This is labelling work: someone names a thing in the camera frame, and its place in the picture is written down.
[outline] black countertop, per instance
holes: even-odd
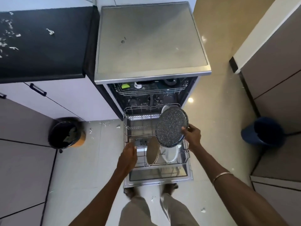
[[[0,83],[94,75],[98,24],[95,6],[0,13]]]

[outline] stainless steel countertop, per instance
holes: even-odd
[[[103,7],[95,83],[211,73],[188,2]]]

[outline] beige pants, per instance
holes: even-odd
[[[171,226],[199,226],[188,208],[169,194],[160,199],[163,212]],[[135,196],[121,211],[119,226],[156,226],[151,221],[151,213],[143,197]]]

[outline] hand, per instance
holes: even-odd
[[[191,150],[194,147],[200,146],[201,143],[201,131],[192,124],[188,125],[188,130],[182,127],[182,133],[184,134],[185,139],[189,143],[189,149]]]
[[[137,147],[128,143],[119,156],[116,171],[126,177],[137,163]]]

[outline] person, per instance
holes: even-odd
[[[238,226],[287,226],[284,219],[260,194],[222,167],[202,147],[201,132],[198,128],[189,124],[189,128],[182,128],[182,132],[189,143],[189,150],[201,163]],[[125,177],[135,167],[136,162],[137,148],[129,143],[123,149],[111,179],[69,226],[105,226],[117,191]],[[188,208],[171,196],[176,188],[176,184],[165,185],[160,200],[171,226],[197,226],[198,223]],[[127,188],[124,191],[131,201],[121,212],[119,226],[156,226],[151,222],[145,199],[140,197],[133,188]]]

